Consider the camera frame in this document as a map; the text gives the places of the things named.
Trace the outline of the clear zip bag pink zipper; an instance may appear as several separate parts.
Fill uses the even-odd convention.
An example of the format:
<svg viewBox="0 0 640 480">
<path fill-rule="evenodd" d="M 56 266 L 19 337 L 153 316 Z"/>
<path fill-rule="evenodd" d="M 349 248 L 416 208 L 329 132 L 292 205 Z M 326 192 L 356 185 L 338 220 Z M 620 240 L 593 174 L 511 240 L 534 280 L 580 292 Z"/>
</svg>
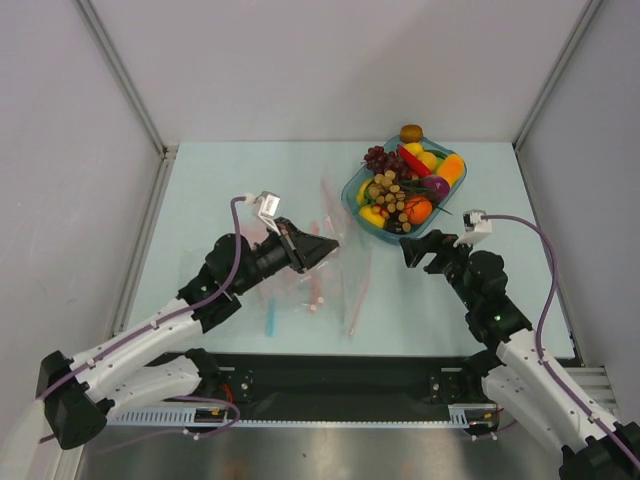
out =
<svg viewBox="0 0 640 480">
<path fill-rule="evenodd" d="M 320 179 L 322 215 L 311 223 L 311 232 L 335 239 L 339 247 L 313 267 L 305 277 L 311 314 L 329 313 L 340 322 L 342 335 L 353 340 L 372 273 L 372 246 L 347 207 L 331 175 Z"/>
</svg>

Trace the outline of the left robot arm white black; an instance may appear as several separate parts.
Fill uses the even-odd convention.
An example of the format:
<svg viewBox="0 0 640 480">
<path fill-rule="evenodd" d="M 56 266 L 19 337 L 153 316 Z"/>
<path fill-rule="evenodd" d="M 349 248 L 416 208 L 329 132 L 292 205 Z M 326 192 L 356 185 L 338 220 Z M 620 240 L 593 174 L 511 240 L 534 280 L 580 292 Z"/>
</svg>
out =
<svg viewBox="0 0 640 480">
<path fill-rule="evenodd" d="M 210 354 L 192 349 L 174 363 L 153 367 L 151 361 L 225 322 L 240 309 L 241 295 L 279 271 L 305 274 L 338 247 L 284 217 L 257 244 L 239 233 L 220 237 L 197 275 L 151 318 L 72 357 L 54 351 L 41 360 L 36 397 L 50 438 L 71 450 L 128 409 L 177 397 L 211 399 L 220 376 Z"/>
</svg>

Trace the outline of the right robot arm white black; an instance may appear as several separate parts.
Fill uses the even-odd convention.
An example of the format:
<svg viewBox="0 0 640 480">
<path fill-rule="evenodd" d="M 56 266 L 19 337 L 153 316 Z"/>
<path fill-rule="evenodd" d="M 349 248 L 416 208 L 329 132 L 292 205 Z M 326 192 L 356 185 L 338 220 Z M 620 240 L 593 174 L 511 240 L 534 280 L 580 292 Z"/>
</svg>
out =
<svg viewBox="0 0 640 480">
<path fill-rule="evenodd" d="M 405 264 L 432 255 L 428 274 L 443 275 L 467 309 L 465 320 L 483 351 L 469 357 L 463 393 L 503 407 L 560 459 L 562 479 L 636 479 L 639 426 L 600 406 L 537 340 L 531 322 L 507 296 L 501 256 L 458 244 L 433 230 L 400 242 Z"/>
</svg>

